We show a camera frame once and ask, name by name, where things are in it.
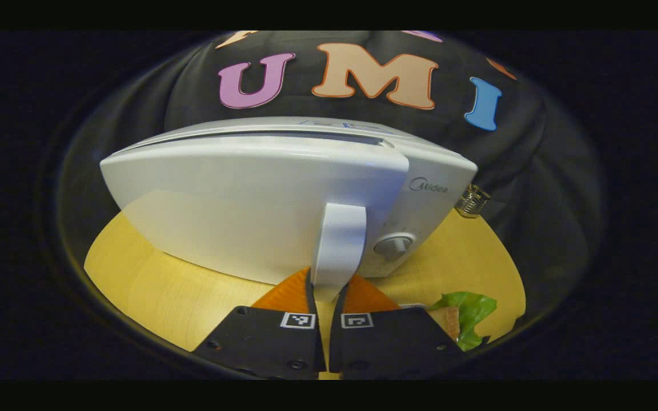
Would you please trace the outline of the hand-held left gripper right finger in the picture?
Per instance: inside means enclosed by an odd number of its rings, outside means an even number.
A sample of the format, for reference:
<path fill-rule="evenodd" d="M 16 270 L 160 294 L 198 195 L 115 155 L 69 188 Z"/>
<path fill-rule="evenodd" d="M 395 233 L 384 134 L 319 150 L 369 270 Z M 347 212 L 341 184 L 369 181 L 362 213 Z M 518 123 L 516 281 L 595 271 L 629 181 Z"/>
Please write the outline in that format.
<path fill-rule="evenodd" d="M 462 364 L 464 351 L 425 309 L 403 308 L 362 276 L 332 313 L 329 371 L 343 380 L 425 380 Z"/>

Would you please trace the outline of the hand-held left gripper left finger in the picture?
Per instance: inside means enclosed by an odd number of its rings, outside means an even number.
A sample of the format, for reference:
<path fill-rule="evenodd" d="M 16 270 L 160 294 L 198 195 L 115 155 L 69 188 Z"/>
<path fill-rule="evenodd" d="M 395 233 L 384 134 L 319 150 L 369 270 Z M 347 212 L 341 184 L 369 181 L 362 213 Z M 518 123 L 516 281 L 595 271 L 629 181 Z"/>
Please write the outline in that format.
<path fill-rule="evenodd" d="M 263 379 L 318 379 L 327 366 L 310 273 L 303 268 L 251 306 L 232 308 L 193 354 Z"/>

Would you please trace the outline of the bread and lettuce sandwich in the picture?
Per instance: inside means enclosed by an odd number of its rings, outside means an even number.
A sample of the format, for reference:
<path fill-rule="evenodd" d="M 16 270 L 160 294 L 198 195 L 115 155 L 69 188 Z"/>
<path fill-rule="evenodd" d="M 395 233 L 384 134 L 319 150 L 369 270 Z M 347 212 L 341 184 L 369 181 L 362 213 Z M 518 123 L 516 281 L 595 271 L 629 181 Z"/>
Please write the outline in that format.
<path fill-rule="evenodd" d="M 483 338 L 475 326 L 497 309 L 497 301 L 476 292 L 449 292 L 441 296 L 428 310 L 446 311 L 446 325 L 451 338 L 464 352 L 478 348 Z"/>

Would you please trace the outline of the white microwave oven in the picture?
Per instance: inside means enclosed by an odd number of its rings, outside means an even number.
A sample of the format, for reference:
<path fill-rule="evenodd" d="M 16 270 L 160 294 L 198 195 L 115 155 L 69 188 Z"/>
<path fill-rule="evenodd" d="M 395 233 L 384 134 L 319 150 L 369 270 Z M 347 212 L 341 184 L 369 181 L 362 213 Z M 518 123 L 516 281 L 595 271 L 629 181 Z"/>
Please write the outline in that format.
<path fill-rule="evenodd" d="M 353 276 L 394 273 L 478 171 L 417 133 L 306 116 L 178 128 L 99 166 L 122 213 L 158 250 L 267 284 L 309 268 L 319 301 Z"/>

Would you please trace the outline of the clear glass cup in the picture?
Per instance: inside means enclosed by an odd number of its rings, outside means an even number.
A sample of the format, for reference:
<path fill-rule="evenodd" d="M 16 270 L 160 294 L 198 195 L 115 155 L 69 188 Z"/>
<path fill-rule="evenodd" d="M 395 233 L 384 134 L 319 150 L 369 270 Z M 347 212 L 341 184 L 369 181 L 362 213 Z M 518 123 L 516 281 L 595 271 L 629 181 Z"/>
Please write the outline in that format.
<path fill-rule="evenodd" d="M 469 184 L 455 203 L 454 209 L 464 218 L 475 219 L 480 217 L 481 211 L 489 200 L 491 200 L 491 195 L 485 190 L 477 184 Z"/>

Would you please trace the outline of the black backdrop cloth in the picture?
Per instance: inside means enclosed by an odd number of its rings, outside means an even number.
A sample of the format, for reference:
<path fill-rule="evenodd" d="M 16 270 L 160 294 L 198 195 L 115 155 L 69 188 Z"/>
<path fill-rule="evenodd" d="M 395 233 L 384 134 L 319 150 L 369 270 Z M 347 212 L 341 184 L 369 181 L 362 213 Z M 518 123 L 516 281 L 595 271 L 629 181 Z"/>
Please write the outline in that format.
<path fill-rule="evenodd" d="M 388 31 L 272 31 L 206 39 L 107 87 L 70 121 L 53 184 L 53 232 L 63 275 L 83 285 L 90 245 L 117 205 L 99 162 L 131 143 L 207 120 L 316 115 L 399 128 L 476 162 L 475 183 L 491 194 L 482 217 L 520 269 L 528 315 L 556 309 L 600 255 L 608 222 L 605 170 L 590 133 L 558 97 L 508 58 L 457 34 Z M 436 62 L 432 109 L 370 97 L 312 93 L 324 73 L 324 43 L 358 45 L 379 63 L 402 54 Z M 220 102 L 220 70 L 293 53 L 283 88 L 254 108 Z"/>

